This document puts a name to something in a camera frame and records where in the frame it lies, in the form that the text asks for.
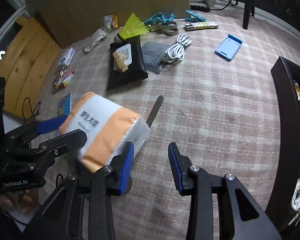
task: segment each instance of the white container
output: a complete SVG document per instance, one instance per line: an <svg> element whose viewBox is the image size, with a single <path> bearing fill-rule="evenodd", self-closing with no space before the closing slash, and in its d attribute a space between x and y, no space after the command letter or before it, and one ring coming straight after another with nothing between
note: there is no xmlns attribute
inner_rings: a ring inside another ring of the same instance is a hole
<svg viewBox="0 0 300 240"><path fill-rule="evenodd" d="M69 48L68 50L66 50L63 53L61 59L59 60L58 66L60 68L62 68L62 67L63 68L67 68L69 66L72 58L73 58L74 53L75 53L75 49L74 48Z"/></svg>

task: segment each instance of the yellow shuttlecock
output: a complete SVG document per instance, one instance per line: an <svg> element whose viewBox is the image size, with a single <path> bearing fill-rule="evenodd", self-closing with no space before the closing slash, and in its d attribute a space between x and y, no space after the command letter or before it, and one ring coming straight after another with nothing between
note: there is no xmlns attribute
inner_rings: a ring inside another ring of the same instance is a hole
<svg viewBox="0 0 300 240"><path fill-rule="evenodd" d="M144 23L140 21L134 13L132 13L129 19L127 20L126 24L124 25L123 29L115 36L114 41L116 43L121 43L122 41L119 41L120 38L125 41L128 38L132 38L148 32L149 30L144 25Z"/></svg>

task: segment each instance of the dark wooden shelf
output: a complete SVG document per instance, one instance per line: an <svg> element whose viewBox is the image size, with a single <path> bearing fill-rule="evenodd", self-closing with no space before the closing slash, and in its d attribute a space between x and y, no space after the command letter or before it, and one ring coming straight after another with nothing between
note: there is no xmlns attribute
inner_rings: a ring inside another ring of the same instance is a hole
<svg viewBox="0 0 300 240"><path fill-rule="evenodd" d="M293 80L300 86L300 66L279 57L271 69L280 113L280 156L266 214L278 231L294 214L291 200L300 175L300 107Z"/></svg>

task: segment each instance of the battery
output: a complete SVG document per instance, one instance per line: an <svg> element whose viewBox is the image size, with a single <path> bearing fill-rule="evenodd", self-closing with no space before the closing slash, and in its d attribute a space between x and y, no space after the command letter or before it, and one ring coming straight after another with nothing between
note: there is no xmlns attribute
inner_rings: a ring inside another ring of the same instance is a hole
<svg viewBox="0 0 300 240"><path fill-rule="evenodd" d="M202 30L202 29L216 29L219 25L216 22L198 22L198 23L186 23L185 29L187 31Z"/></svg>

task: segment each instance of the black metal rod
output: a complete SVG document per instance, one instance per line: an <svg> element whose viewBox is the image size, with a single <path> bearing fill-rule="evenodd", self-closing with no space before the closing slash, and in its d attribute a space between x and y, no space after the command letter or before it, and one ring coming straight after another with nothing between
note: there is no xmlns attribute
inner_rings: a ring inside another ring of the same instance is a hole
<svg viewBox="0 0 300 240"><path fill-rule="evenodd" d="M91 178L89 203L90 240L115 240L111 195L107 193L106 189L106 177L113 172L113 169L106 170L106 167L97 170Z"/></svg>
<svg viewBox="0 0 300 240"><path fill-rule="evenodd" d="M158 96L158 98L157 98L156 102L154 103L154 106L149 114L149 117L147 119L147 125L149 127L151 127L153 120L155 119L162 102L163 102L163 96Z"/></svg>
<svg viewBox="0 0 300 240"><path fill-rule="evenodd" d="M191 196L186 240L213 239L212 192L209 174L203 170L189 171L195 181L195 193Z"/></svg>

